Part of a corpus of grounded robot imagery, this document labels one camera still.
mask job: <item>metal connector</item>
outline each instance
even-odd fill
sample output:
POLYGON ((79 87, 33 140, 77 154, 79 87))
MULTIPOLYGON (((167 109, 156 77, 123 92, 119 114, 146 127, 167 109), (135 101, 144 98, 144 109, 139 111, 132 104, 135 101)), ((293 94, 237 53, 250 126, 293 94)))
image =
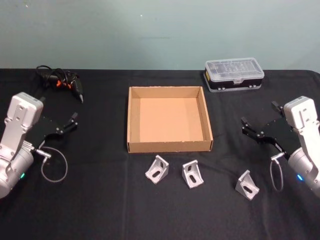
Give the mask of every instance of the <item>metal connector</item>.
POLYGON ((190 189, 198 187, 204 183, 199 171, 197 160, 193 160, 182 165, 182 177, 190 189))
POLYGON ((235 190, 237 190, 247 199, 252 200, 260 189, 255 185, 254 181, 252 180, 250 176, 250 171, 247 170, 244 172, 244 174, 241 175, 241 177, 239 177, 238 182, 235 186, 235 190))
POLYGON ((145 173, 145 176, 150 179, 154 184, 157 184, 169 172, 169 163, 167 163, 159 155, 155 156, 155 159, 150 166, 149 170, 145 173))

